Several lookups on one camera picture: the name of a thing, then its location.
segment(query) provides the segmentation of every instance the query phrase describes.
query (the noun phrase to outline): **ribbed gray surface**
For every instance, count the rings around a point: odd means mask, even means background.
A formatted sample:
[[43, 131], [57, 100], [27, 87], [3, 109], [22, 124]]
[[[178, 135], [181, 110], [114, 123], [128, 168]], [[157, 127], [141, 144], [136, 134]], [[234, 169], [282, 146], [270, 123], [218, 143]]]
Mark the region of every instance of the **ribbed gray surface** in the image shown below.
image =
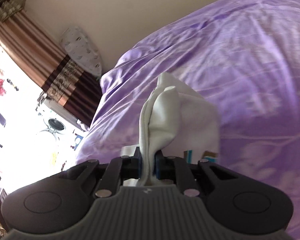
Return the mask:
[[11, 231], [5, 240], [291, 240], [279, 231], [266, 236], [234, 233], [219, 225], [199, 198], [165, 187], [121, 187], [107, 199], [98, 199], [84, 219], [50, 235]]

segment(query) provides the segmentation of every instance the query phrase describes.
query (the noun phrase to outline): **wall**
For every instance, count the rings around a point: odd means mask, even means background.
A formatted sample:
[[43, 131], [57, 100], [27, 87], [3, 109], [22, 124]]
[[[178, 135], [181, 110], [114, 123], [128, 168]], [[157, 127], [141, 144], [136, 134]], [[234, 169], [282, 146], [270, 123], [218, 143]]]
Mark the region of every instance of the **wall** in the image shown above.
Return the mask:
[[216, 0], [28, 0], [26, 9], [58, 39], [82, 27], [98, 46], [105, 71], [153, 31]]

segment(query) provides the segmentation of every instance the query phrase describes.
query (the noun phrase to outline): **striped curtain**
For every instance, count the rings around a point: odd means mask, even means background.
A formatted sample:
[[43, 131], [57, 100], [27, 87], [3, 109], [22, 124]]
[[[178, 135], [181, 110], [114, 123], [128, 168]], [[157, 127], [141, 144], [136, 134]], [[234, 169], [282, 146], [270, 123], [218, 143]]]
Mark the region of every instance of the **striped curtain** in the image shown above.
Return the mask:
[[90, 126], [102, 96], [99, 82], [14, 0], [0, 0], [0, 45], [49, 98]]

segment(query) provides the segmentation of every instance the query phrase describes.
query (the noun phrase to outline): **purple blanket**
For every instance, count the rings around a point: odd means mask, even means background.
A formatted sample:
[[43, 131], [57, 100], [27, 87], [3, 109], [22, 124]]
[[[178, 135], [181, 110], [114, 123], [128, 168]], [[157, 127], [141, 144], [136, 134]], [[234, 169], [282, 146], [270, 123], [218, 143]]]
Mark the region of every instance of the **purple blanket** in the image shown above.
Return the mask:
[[288, 233], [300, 239], [300, 0], [219, 0], [140, 41], [102, 77], [78, 163], [138, 143], [141, 108], [165, 71], [218, 107], [221, 164], [291, 197]]

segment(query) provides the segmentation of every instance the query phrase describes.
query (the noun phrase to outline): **white logo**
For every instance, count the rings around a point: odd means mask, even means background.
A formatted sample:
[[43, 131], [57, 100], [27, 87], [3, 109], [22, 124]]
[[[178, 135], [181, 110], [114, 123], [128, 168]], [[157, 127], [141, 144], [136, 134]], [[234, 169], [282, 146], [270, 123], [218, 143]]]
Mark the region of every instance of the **white logo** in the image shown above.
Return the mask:
[[147, 188], [147, 189], [145, 189], [143, 192], [146, 193], [146, 194], [149, 194], [151, 191], [152, 191], [152, 189]]

